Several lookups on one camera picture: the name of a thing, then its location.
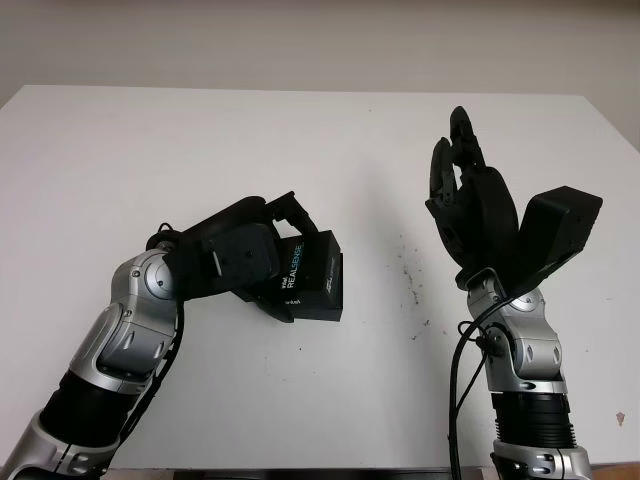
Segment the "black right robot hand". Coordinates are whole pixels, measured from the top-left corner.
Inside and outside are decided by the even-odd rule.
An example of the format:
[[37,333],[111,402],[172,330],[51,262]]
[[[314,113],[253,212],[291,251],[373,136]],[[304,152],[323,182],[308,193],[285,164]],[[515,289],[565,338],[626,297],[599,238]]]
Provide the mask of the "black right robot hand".
[[434,146],[425,205],[447,253],[460,267],[455,277],[460,289],[482,270],[499,269],[518,233],[515,204],[500,172],[486,164],[461,106],[450,115],[449,136]]

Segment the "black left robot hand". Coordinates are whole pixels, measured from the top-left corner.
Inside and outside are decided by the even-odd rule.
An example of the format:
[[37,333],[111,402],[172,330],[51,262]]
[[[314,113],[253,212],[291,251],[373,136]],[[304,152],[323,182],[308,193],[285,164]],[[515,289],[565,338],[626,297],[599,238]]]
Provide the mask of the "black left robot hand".
[[178,302],[232,292],[269,316],[291,323],[294,315],[284,302],[264,292],[280,274],[284,258],[277,221],[288,222],[302,236],[318,232],[290,191],[271,202],[245,197],[184,231],[163,223],[146,248],[166,252],[163,260]]

